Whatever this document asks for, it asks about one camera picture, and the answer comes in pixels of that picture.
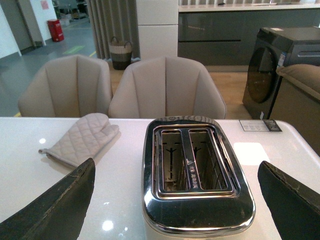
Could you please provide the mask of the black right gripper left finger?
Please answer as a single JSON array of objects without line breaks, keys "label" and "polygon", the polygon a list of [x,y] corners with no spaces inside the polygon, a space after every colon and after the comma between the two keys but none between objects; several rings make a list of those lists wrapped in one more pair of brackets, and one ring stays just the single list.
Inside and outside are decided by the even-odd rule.
[{"label": "black right gripper left finger", "polygon": [[0,224],[2,240],[76,240],[95,184],[92,158]]}]

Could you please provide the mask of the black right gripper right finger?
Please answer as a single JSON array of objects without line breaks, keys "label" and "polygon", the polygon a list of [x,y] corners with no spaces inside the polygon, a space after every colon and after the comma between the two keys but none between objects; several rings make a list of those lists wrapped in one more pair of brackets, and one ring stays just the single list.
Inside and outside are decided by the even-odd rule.
[{"label": "black right gripper right finger", "polygon": [[257,173],[260,189],[283,240],[320,238],[320,194],[263,161]]}]

